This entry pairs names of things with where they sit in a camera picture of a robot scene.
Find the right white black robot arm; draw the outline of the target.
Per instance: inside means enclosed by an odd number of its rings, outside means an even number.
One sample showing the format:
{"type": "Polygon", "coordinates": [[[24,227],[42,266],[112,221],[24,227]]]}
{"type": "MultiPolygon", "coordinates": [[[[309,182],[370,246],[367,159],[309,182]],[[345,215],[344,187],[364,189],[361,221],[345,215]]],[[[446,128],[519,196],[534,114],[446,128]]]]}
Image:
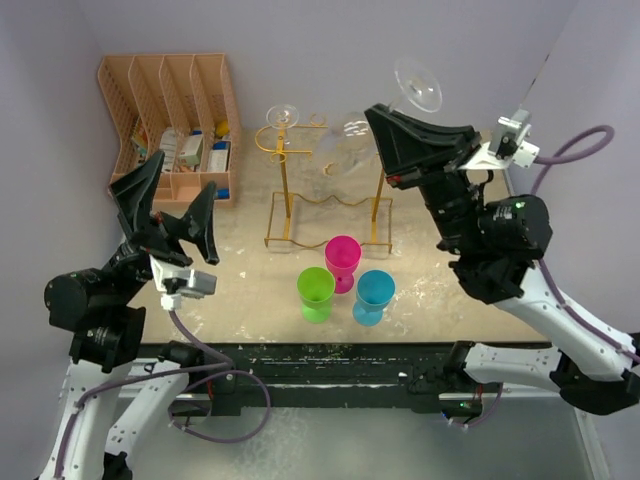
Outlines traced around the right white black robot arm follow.
{"type": "Polygon", "coordinates": [[[528,140],[530,114],[498,120],[489,141],[470,126],[425,123],[377,104],[367,109],[387,183],[417,188],[435,222],[438,249],[464,292],[520,319],[549,342],[545,349],[498,348],[459,341],[439,374],[443,386],[518,384],[557,393],[595,415],[639,402],[639,337],[619,331],[565,296],[543,257],[552,237],[549,211],[531,194],[486,201],[469,180],[540,159],[528,140]]]}

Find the short clear wine glass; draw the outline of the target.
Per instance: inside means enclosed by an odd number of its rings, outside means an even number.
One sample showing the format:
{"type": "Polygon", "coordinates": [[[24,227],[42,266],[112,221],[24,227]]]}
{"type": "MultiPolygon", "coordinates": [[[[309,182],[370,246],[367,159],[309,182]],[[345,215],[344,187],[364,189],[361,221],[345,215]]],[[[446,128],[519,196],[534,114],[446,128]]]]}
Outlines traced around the short clear wine glass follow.
{"type": "MultiPolygon", "coordinates": [[[[440,110],[442,91],[436,77],[420,62],[403,57],[395,62],[396,82],[401,95],[388,108],[397,110],[407,100],[427,113],[440,110]]],[[[376,143],[363,112],[349,112],[331,124],[319,140],[314,159],[326,177],[348,175],[376,154],[376,143]]]]}

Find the pink plastic goblet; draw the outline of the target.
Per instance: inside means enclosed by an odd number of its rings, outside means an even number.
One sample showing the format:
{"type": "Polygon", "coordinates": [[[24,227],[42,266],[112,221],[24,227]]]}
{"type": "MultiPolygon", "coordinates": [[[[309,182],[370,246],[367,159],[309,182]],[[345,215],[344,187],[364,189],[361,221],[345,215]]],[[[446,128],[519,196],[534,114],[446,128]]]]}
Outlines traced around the pink plastic goblet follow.
{"type": "Polygon", "coordinates": [[[361,245],[348,235],[332,238],[325,246],[325,264],[335,279],[335,293],[346,294],[354,286],[355,271],[361,256],[361,245]]]}

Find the green plastic goblet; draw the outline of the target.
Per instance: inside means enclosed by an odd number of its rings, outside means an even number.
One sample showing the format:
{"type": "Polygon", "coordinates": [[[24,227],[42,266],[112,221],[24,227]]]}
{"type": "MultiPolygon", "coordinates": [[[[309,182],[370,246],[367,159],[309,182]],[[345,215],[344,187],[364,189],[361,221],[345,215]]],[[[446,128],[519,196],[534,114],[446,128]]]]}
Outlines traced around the green plastic goblet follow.
{"type": "Polygon", "coordinates": [[[309,267],[299,274],[296,287],[303,318],[314,324],[325,322],[331,314],[335,291],[333,275],[325,268],[309,267]]]}

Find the clear flute glass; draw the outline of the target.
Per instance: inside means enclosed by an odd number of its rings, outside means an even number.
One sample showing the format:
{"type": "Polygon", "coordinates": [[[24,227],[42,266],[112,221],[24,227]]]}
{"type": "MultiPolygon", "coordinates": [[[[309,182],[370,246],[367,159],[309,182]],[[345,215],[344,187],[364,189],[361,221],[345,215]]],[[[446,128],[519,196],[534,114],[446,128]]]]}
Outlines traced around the clear flute glass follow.
{"type": "Polygon", "coordinates": [[[288,144],[287,131],[298,124],[298,109],[290,104],[274,105],[267,111],[266,120],[277,131],[276,150],[283,151],[288,144]]]}

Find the blue plastic goblet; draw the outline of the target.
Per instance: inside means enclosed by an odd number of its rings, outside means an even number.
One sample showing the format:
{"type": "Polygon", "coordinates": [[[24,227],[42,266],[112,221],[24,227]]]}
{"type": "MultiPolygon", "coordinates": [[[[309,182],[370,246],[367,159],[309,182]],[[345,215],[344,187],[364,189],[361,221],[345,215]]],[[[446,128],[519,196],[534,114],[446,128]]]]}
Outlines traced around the blue plastic goblet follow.
{"type": "Polygon", "coordinates": [[[369,270],[361,275],[352,309],[354,320],[366,327],[377,325],[395,295],[395,281],[383,270],[369,270]]]}

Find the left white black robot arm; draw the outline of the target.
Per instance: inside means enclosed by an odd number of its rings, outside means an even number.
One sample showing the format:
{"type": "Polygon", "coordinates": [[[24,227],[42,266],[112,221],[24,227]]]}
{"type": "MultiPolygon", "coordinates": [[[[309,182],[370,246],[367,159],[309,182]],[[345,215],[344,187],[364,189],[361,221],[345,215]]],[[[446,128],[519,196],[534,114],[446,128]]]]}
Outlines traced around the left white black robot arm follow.
{"type": "Polygon", "coordinates": [[[182,390],[202,387],[206,369],[199,341],[166,347],[156,372],[119,419],[113,417],[122,386],[138,356],[146,310],[130,301],[147,282],[174,313],[184,298],[212,295],[215,276],[197,271],[180,243],[198,247],[204,261],[219,257],[213,236],[216,185],[209,182],[179,218],[152,211],[165,154],[157,151],[112,183],[124,239],[101,268],[65,273],[49,281],[44,303],[50,325],[73,338],[61,397],[60,425],[43,479],[129,479],[136,452],[154,421],[182,390]]]}

